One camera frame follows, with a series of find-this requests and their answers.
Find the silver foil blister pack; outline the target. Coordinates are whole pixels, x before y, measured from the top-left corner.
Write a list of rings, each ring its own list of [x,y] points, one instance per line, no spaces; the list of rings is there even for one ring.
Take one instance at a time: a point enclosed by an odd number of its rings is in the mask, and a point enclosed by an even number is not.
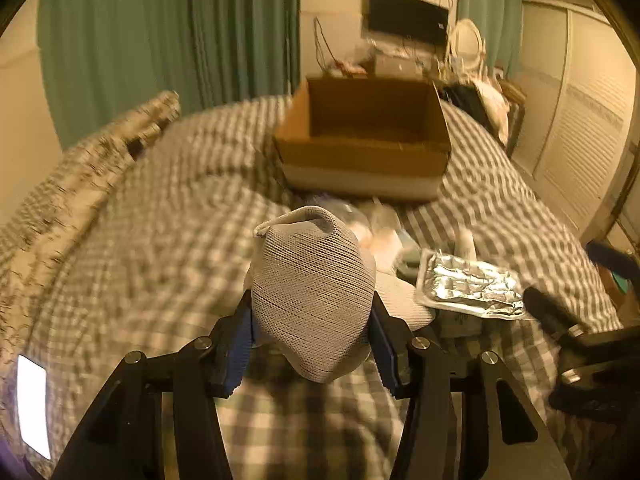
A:
[[[518,274],[438,250],[421,252],[414,301],[423,307],[484,320],[529,318]]]

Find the white plush toy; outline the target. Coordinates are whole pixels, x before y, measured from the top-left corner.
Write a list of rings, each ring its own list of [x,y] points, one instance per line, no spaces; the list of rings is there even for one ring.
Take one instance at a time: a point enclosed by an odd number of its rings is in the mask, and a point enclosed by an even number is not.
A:
[[[349,222],[347,225],[355,234],[359,245],[367,250],[375,260],[376,268],[383,273],[395,272],[396,260],[402,251],[402,244],[396,231],[382,228],[373,232],[361,222]]]

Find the grey knitted sock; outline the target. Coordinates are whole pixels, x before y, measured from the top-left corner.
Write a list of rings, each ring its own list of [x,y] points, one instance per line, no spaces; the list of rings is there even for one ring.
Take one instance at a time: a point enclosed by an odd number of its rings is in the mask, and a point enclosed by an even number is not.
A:
[[[376,267],[332,212],[303,206],[254,229],[245,277],[255,344],[272,344],[319,384],[367,359]]]

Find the clear plastic water bottle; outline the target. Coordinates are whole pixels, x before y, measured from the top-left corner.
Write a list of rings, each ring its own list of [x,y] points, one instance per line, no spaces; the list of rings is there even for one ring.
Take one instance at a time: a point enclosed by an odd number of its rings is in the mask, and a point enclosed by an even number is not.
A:
[[[318,206],[326,209],[341,220],[345,226],[354,232],[359,243],[369,243],[372,238],[370,222],[367,216],[352,203],[331,195],[311,195],[305,200],[306,205]]]

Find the grey checkered bed duvet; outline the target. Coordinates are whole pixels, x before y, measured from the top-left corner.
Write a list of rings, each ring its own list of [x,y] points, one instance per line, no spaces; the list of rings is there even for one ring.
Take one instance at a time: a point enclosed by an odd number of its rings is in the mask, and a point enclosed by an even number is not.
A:
[[[272,96],[178,117],[125,172],[39,296],[24,348],[1,369],[1,439],[43,477],[127,352],[177,351],[235,308],[254,229],[299,205],[272,142],[287,108]],[[468,229],[478,258],[515,271],[590,332],[617,330],[577,238],[477,122],[452,105],[442,110],[451,157],[435,200],[398,208],[408,234],[444,249]],[[21,438],[19,356],[47,372],[50,460]],[[318,385],[262,347],[217,411],[235,478],[385,479],[406,406],[372,361]]]

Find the white louvered wardrobe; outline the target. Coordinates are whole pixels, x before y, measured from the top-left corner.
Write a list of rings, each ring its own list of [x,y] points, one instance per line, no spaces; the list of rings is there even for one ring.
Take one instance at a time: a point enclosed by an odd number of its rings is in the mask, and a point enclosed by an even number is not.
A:
[[[526,102],[513,160],[553,212],[582,234],[629,144],[634,63],[605,18],[525,1],[514,80]]]

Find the white coat on chair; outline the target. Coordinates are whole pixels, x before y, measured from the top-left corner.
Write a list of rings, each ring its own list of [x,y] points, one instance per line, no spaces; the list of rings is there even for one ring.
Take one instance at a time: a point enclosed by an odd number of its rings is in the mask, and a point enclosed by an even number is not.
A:
[[[498,140],[506,145],[509,140],[510,104],[502,93],[488,82],[474,78],[472,84],[480,96],[491,125],[497,130]]]

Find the floral patterned folded blanket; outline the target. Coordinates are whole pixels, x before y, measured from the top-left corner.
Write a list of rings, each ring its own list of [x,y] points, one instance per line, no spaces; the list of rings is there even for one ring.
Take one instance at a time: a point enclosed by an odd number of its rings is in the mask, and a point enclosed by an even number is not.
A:
[[[1,228],[1,368],[24,348],[38,298],[125,172],[181,113],[175,91],[120,115],[65,154]]]

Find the black jacket on chair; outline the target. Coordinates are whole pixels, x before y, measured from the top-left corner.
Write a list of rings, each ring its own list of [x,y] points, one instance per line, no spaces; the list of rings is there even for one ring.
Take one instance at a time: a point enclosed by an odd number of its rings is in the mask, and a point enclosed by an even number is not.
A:
[[[456,82],[442,86],[438,93],[442,99],[463,110],[489,133],[495,133],[477,88]]]

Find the brown cardboard box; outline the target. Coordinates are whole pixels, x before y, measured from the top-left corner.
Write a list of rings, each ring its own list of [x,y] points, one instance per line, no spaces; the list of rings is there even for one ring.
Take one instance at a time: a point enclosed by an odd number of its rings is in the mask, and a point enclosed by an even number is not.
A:
[[[451,155],[434,84],[310,77],[274,143],[290,188],[392,202],[434,200]]]

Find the white oval vanity mirror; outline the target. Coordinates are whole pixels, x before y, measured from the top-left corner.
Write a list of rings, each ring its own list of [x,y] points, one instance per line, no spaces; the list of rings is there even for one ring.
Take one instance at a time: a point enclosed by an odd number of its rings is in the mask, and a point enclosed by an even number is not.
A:
[[[463,73],[480,74],[486,58],[486,41],[469,18],[457,21],[448,37],[449,62]]]

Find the small green curtain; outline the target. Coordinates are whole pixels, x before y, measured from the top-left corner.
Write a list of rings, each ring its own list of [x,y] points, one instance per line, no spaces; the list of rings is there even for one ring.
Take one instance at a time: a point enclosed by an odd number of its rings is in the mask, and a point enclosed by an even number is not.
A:
[[[522,0],[458,0],[457,18],[469,18],[486,41],[486,65],[512,76],[518,68]]]

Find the silver mini fridge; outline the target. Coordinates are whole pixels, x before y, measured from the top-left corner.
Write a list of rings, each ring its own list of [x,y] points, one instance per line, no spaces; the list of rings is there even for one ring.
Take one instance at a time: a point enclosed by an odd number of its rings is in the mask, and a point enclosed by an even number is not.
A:
[[[416,61],[383,53],[377,53],[374,57],[374,74],[377,77],[397,79],[423,78],[423,70]]]

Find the large green curtain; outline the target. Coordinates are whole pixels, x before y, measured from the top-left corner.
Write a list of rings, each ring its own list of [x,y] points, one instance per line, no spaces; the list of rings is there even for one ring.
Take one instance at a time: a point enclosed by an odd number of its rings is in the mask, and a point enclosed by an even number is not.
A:
[[[299,0],[40,0],[44,90],[63,148],[164,90],[185,113],[294,91]]]

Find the black wall television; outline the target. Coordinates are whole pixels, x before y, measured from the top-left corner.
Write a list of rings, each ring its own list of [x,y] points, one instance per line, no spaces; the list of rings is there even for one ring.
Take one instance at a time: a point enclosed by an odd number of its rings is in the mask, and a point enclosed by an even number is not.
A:
[[[449,11],[424,0],[369,0],[368,29],[445,47]]]

